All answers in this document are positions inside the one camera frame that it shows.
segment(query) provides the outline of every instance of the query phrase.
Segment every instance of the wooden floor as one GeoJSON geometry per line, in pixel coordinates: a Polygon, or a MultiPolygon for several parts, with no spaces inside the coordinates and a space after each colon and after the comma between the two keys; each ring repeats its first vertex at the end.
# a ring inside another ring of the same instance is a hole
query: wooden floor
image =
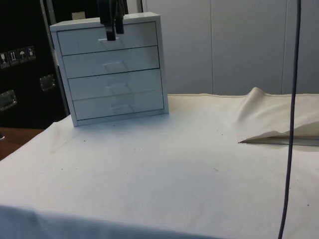
{"type": "Polygon", "coordinates": [[[9,154],[15,152],[42,131],[43,130],[41,129],[0,127],[0,134],[5,136],[4,139],[0,140],[0,161],[9,154]]]}

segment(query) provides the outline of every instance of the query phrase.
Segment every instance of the black clamp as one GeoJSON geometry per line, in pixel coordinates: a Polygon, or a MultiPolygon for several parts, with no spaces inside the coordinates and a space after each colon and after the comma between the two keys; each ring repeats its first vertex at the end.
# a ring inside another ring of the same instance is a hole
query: black clamp
{"type": "Polygon", "coordinates": [[[124,34],[123,19],[125,5],[123,0],[97,0],[101,24],[105,26],[108,41],[115,41],[117,34],[124,34]]]}

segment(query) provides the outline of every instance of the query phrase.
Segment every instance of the white drawer cabinet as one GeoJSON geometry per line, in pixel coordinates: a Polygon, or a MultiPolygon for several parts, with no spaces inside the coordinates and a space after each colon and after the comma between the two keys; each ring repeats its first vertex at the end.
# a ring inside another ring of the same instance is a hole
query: white drawer cabinet
{"type": "Polygon", "coordinates": [[[168,113],[158,14],[126,15],[116,41],[99,18],[50,29],[74,126],[168,113]]]}

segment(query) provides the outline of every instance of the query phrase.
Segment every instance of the drawer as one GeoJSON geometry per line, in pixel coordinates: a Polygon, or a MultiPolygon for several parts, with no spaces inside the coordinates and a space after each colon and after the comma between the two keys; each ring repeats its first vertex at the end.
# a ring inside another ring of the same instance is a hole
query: drawer
{"type": "Polygon", "coordinates": [[[163,109],[161,91],[73,101],[78,120],[163,109]]]}
{"type": "Polygon", "coordinates": [[[69,79],[73,100],[161,90],[160,69],[69,79]]]}
{"type": "Polygon", "coordinates": [[[68,78],[159,68],[157,46],[63,57],[68,78]]]}
{"type": "Polygon", "coordinates": [[[155,22],[124,25],[124,34],[108,41],[104,27],[58,32],[62,55],[155,46],[158,44],[155,22]]]}

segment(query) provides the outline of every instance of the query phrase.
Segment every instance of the white table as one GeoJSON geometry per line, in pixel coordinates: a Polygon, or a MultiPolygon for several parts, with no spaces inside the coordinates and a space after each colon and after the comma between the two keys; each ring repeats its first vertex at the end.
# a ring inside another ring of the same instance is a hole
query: white table
{"type": "MultiPolygon", "coordinates": [[[[0,162],[0,239],[277,238],[288,148],[237,143],[244,100],[169,96],[169,115],[54,123],[0,162]]],[[[318,238],[318,179],[318,149],[295,147],[285,238],[318,238]]]]}

